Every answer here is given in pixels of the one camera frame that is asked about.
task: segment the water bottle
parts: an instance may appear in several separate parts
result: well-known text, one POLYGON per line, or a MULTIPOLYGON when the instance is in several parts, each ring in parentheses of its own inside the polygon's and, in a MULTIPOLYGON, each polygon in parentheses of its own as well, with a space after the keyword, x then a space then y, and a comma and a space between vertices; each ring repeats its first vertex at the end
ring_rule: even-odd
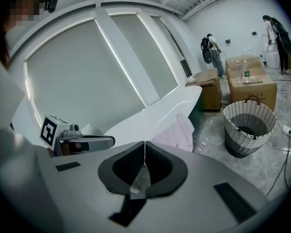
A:
POLYGON ((248 63, 243 61, 244 83, 250 83, 250 71, 248 70, 248 63))
POLYGON ((237 66, 237 79, 239 83, 243 82, 243 72, 242 72, 242 66, 239 63, 239 60, 236 61, 236 66, 237 66))

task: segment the woven basket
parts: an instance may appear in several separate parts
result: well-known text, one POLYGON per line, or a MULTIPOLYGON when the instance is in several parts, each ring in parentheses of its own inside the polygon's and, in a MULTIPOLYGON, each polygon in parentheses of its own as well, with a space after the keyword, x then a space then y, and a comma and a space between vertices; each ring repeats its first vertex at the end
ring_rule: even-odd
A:
POLYGON ((258 102, 249 98, 232 103, 223 110, 225 146, 237 158, 244 158, 261 148, 277 125, 270 108, 260 103, 258 98, 258 102))

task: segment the basket handle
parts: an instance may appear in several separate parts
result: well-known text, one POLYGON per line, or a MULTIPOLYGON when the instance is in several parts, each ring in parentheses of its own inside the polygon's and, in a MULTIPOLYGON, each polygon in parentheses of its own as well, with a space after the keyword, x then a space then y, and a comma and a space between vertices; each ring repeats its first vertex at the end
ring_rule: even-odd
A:
POLYGON ((249 98, 251 98, 251 97, 255 97, 255 98, 257 98, 257 100, 258 100, 258 105, 260 105, 260 100, 258 99, 257 96, 254 96, 254 95, 249 96, 249 97, 248 97, 244 102, 247 103, 248 100, 249 100, 249 98))

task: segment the white wall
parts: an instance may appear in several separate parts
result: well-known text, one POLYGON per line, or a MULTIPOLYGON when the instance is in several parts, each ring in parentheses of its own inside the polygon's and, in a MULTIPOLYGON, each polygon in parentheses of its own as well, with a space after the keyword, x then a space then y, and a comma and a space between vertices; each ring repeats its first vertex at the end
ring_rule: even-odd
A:
MULTIPOLYGON (((86 5, 86 3, 81 3, 80 7, 83 7, 84 5, 86 5)), ((125 72, 129 75, 129 79, 132 81, 132 83, 134 83, 135 86, 140 86, 140 89, 138 89, 137 87, 138 95, 140 95, 143 101, 145 101, 145 106, 149 106, 156 101, 156 99, 154 99, 154 97, 157 97, 157 94, 155 94, 156 92, 149 92, 151 91, 151 89, 147 88, 149 85, 145 85, 145 83, 147 83, 147 78, 141 73, 138 73, 138 70, 140 68, 138 69, 136 67, 138 67, 140 63, 138 63, 139 60, 135 58, 136 56, 131 49, 129 43, 127 42, 127 40, 123 39, 123 34, 114 33, 115 29, 112 30, 112 27, 114 25, 110 25, 110 22, 112 20, 107 20, 106 16, 103 16, 103 11, 105 11, 104 13, 106 16, 108 16, 108 14, 137 14, 138 17, 143 21, 143 23, 146 23, 146 27, 150 31, 158 46, 160 48, 162 46, 165 46, 163 54, 166 60, 168 59, 167 62, 174 63, 171 69, 178 68, 177 70, 174 69, 173 73, 175 74, 175 78, 178 81, 178 84, 184 86, 186 82, 186 76, 180 63, 176 65, 176 63, 173 61, 177 59, 177 56, 172 46, 154 21, 147 22, 147 20, 151 20, 149 15, 160 16, 162 18, 162 21, 166 24, 167 28, 170 30, 177 43, 179 44, 179 47, 183 51, 183 55, 188 60, 192 72, 196 73, 200 71, 199 64, 196 62, 196 51, 194 48, 192 48, 192 35, 190 35, 190 31, 188 30, 186 24, 175 18, 174 16, 171 16, 161 9, 154 9, 136 5, 105 6, 103 8, 99 8, 99 10, 87 7, 78 10, 75 13, 70 12, 69 14, 63 14, 61 13, 61 11, 58 11, 57 13, 61 17, 56 18, 56 16, 53 15, 53 19, 56 20, 51 22, 51 28, 44 27, 50 21, 50 18, 48 17, 45 20, 34 24, 33 27, 27 27, 26 31, 18 30, 17 33, 23 33, 22 36, 18 35, 17 37, 13 37, 13 34, 10 34, 10 39, 19 39, 18 41, 13 43, 14 46, 11 46, 11 55, 13 56, 13 62, 11 64, 11 74, 24 92, 26 92, 25 79, 27 78, 27 72, 24 71, 26 69, 23 67, 24 61, 26 61, 28 57, 37 48, 39 48, 39 46, 54 37, 56 34, 73 25, 81 23, 82 21, 95 18, 98 26, 104 34, 105 39, 108 41, 109 46, 112 47, 113 52, 115 53, 121 67, 123 69, 126 69, 125 72), (139 76, 142 76, 143 78, 141 80, 135 80, 139 76)), ((31 101, 23 102, 22 106, 18 108, 15 118, 13 119, 13 124, 17 132, 25 135, 30 141, 37 143, 36 139, 32 137, 32 134, 39 134, 38 129, 40 126, 38 124, 38 121, 41 124, 41 119, 43 118, 39 119, 39 115, 34 105, 34 101, 31 99, 31 101), (32 123, 22 123, 25 120, 31 120, 32 123)))
MULTIPOLYGON (((221 59, 243 54, 244 49, 252 49, 254 54, 263 54, 261 35, 266 34, 263 15, 278 19, 289 32, 291 39, 291 22, 276 0, 225 0, 220 2, 186 23, 199 43, 207 34, 212 34, 223 51, 221 59)), ((200 64, 203 64, 199 47, 200 64)))

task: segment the person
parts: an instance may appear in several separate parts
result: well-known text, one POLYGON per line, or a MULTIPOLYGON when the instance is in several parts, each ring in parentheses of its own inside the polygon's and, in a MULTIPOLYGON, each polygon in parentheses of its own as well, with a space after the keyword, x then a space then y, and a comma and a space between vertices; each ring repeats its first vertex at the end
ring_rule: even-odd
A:
POLYGON ((210 48, 211 53, 212 53, 212 64, 213 64, 213 66, 215 68, 218 69, 219 77, 220 78, 225 78, 226 75, 225 75, 225 72, 224 72, 224 69, 223 69, 223 66, 222 66, 222 61, 221 61, 221 58, 220 58, 221 50, 220 50, 220 48, 218 46, 218 43, 217 43, 216 39, 210 33, 207 35, 207 38, 213 44, 213 47, 210 48))
POLYGON ((272 28, 272 18, 270 16, 263 16, 264 24, 267 31, 268 45, 272 43, 271 37, 275 38, 280 59, 280 73, 288 74, 288 54, 282 46, 279 36, 272 28))

